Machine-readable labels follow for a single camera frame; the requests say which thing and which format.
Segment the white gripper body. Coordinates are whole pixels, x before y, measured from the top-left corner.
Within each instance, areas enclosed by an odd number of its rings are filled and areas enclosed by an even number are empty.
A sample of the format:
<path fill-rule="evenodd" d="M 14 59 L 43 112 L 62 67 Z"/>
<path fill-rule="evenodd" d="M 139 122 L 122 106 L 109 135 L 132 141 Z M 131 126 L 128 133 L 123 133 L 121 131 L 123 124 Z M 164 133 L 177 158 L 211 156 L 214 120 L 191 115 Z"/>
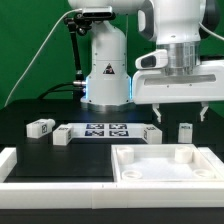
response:
<path fill-rule="evenodd" d="M 191 75 L 168 76 L 163 70 L 138 71 L 133 77 L 136 104 L 224 100 L 224 60 L 204 61 Z"/>

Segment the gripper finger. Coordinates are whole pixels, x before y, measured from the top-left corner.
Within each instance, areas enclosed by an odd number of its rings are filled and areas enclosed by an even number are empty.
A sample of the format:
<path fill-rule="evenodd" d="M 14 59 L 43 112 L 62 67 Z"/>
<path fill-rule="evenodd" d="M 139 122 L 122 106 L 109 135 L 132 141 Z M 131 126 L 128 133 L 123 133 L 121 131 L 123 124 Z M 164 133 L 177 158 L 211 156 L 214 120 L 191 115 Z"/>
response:
<path fill-rule="evenodd" d="M 161 123 L 161 113 L 159 111 L 159 104 L 152 104 L 152 109 L 157 117 L 158 123 Z"/>
<path fill-rule="evenodd" d="M 200 120 L 201 122 L 204 121 L 205 119 L 205 114 L 209 108 L 209 103 L 208 102 L 201 102 L 201 106 L 202 106 L 202 109 L 200 111 Z"/>

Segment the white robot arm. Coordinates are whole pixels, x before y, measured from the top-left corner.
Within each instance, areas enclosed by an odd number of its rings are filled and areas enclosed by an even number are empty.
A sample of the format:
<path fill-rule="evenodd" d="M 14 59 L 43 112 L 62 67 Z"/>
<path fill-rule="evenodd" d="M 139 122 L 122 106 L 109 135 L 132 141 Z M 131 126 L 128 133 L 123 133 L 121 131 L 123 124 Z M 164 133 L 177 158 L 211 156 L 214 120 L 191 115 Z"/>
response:
<path fill-rule="evenodd" d="M 77 32 L 92 31 L 85 108 L 224 101 L 224 59 L 202 60 L 219 23 L 216 0 L 68 0 Z"/>

